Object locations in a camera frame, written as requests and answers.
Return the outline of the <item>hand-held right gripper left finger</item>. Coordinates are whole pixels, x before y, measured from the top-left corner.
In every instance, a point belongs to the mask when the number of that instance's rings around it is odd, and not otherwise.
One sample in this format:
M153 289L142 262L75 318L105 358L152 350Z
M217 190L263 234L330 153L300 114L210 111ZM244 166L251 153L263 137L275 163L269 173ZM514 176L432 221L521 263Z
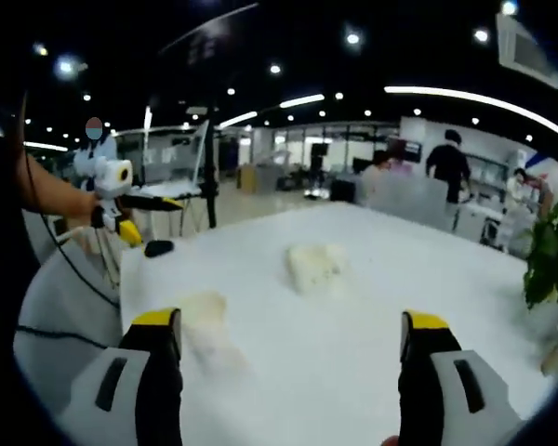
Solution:
M75 377L58 424L75 445L181 445L181 310L137 317Z

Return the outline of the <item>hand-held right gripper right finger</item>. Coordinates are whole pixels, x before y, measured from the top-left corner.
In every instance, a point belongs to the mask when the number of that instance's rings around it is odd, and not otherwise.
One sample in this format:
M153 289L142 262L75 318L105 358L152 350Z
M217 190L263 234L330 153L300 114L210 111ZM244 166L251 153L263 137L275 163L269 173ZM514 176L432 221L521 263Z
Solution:
M502 377L436 315L402 313L401 445L506 445L523 424Z

